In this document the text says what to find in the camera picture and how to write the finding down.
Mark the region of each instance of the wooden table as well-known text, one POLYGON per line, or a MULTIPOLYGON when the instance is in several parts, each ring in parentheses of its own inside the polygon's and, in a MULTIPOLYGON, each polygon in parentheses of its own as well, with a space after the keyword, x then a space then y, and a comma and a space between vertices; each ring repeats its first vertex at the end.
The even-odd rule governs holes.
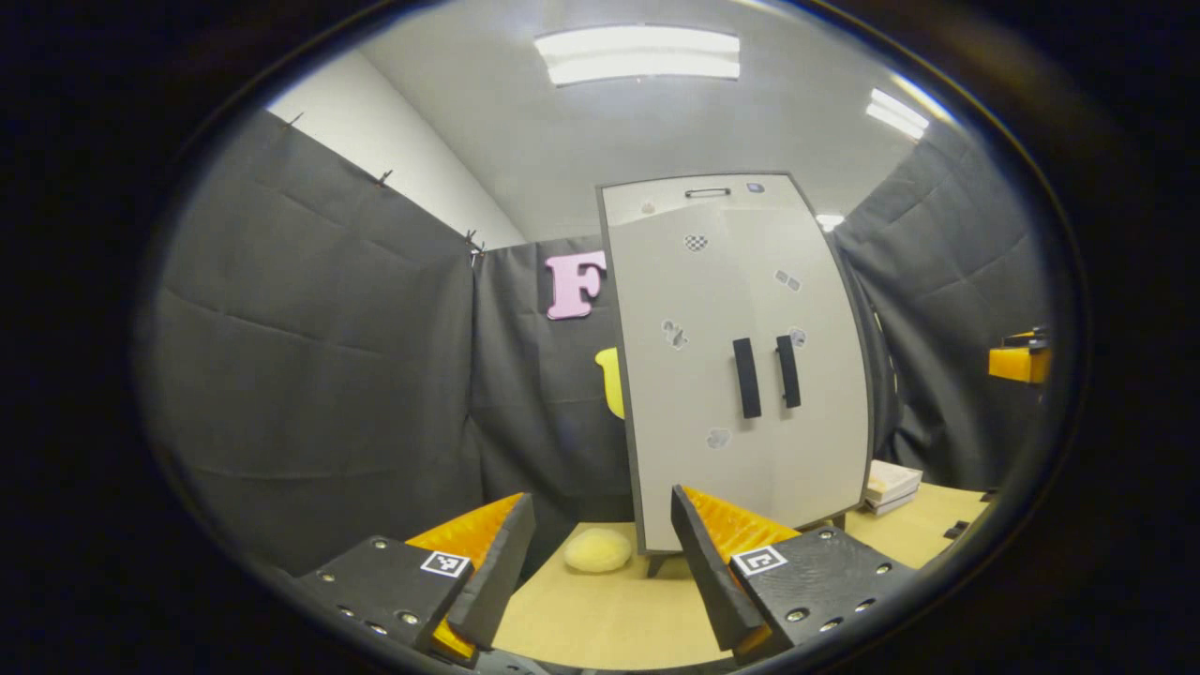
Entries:
MULTIPOLYGON (((988 506, 982 492, 922 484, 917 497, 890 513, 846 514, 846 532, 910 567, 922 567, 950 544, 943 534, 973 521, 988 506)), ((581 522, 566 542, 608 527, 636 542, 632 522, 581 522)), ((576 668, 658 669, 719 661, 700 591, 683 556, 668 557, 654 579, 649 558, 635 555, 604 574, 566 566, 566 542, 509 601, 493 644, 505 651, 576 668)))

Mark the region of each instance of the book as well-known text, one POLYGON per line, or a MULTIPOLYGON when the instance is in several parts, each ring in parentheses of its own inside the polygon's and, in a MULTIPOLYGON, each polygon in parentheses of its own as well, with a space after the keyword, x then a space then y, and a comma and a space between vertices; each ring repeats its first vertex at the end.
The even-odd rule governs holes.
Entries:
POLYGON ((907 496, 900 497, 898 500, 892 500, 890 502, 882 503, 878 507, 868 506, 868 508, 870 508, 871 513, 874 513, 875 515, 883 515, 884 513, 888 513, 889 510, 895 510, 916 498, 917 498, 917 490, 913 490, 912 492, 908 492, 907 496))
POLYGON ((920 485, 919 470, 872 459, 864 496, 870 502, 883 504, 913 492, 918 485, 920 485))

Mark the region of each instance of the checkered sticker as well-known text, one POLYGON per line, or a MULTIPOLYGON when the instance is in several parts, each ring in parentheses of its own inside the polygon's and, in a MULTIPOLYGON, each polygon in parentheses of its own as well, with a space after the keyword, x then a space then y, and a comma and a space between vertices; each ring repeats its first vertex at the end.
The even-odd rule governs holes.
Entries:
POLYGON ((683 238, 683 243, 688 246, 688 250, 692 253, 698 253, 708 246, 708 238, 703 234, 689 234, 683 238))
POLYGON ((775 569, 781 565, 787 565, 787 558, 779 555, 774 546, 763 546, 744 554, 733 556, 733 562, 742 568, 746 577, 754 577, 760 572, 775 569))
POLYGON ((421 569, 443 577, 458 577, 463 569, 467 569, 468 562, 470 562, 469 557, 433 551, 433 555, 421 565, 421 569))

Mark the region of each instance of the sticker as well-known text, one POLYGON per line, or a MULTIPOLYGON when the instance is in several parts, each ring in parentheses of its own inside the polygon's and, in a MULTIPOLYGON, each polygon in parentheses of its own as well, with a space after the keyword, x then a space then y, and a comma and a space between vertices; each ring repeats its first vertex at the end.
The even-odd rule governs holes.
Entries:
POLYGON ((719 450, 725 446, 728 446, 730 438, 732 437, 733 432, 730 431, 728 429, 709 429, 708 438, 706 438, 704 442, 708 443, 709 448, 719 450))
POLYGON ((433 555, 421 565, 421 569, 426 572, 432 572, 434 574, 440 574, 443 577, 457 578, 462 574, 463 569, 467 569, 467 563, 470 562, 469 557, 463 557, 461 555, 444 554, 442 551, 433 551, 433 555))
POLYGON ((671 319, 662 322, 662 336, 666 338, 667 345, 671 345, 676 351, 684 348, 688 344, 688 336, 683 334, 683 328, 676 325, 671 319))
POLYGON ((708 246, 708 238, 703 234, 689 234, 683 238, 683 243, 688 246, 689 251, 698 253, 708 246))
POLYGON ((787 274, 781 269, 775 270, 775 281, 782 283, 784 286, 787 286, 792 291, 799 291, 800 286, 803 286, 799 279, 796 279, 794 276, 787 274))
POLYGON ((761 549, 738 554, 733 556, 733 561, 738 563, 738 567, 742 568, 742 572, 744 572, 746 577, 754 577, 761 572, 767 572, 768 569, 775 569, 781 565, 787 565, 787 558, 779 555, 779 551, 776 551, 774 546, 763 546, 761 549))

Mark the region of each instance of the fluorescent light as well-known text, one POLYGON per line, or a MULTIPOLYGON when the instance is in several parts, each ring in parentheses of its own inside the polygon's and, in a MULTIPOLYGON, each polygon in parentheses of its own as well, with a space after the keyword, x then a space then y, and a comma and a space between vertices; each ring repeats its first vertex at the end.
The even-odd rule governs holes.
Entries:
POLYGON ((924 136, 925 127, 929 126, 928 119, 878 89, 871 90, 871 103, 866 106, 866 114, 913 138, 924 136))
POLYGON ((817 222, 821 223, 821 229, 826 232, 833 232, 833 228, 845 222, 845 220, 841 214, 817 214, 817 222))
POLYGON ((953 118, 950 113, 946 110, 937 101, 934 101, 929 94, 925 94, 919 86, 908 82, 907 79, 894 74, 892 76, 892 82, 896 83, 896 86, 904 89, 904 92, 912 96, 914 101, 925 107, 926 110, 934 113, 934 117, 942 121, 950 121, 953 118))
POLYGON ((534 46, 556 85, 655 74, 737 79, 737 36, 671 26, 605 26, 556 32, 534 46))

